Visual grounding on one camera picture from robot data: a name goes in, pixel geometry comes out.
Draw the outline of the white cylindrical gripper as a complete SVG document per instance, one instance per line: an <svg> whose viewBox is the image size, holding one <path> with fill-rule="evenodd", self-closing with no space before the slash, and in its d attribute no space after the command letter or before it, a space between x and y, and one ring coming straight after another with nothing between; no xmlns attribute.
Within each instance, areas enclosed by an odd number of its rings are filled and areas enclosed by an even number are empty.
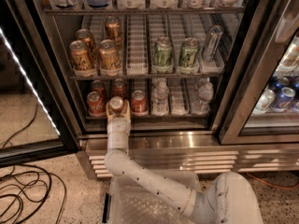
<svg viewBox="0 0 299 224"><path fill-rule="evenodd" d="M131 131L131 110L130 103L125 100L124 118L113 118L113 112L109 102L106 105L107 112L107 149L120 149L126 151L129 146L129 135Z"/></svg>

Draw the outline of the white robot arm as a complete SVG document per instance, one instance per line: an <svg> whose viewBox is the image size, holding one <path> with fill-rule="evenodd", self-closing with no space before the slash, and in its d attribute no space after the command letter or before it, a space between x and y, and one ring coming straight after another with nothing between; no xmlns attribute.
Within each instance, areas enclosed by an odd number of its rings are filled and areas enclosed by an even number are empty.
<svg viewBox="0 0 299 224"><path fill-rule="evenodd" d="M195 224L263 224L255 192L238 173L218 175L207 193L184 186L146 169L128 156L131 114L129 102L119 96L107 102L105 166L157 196Z"/></svg>

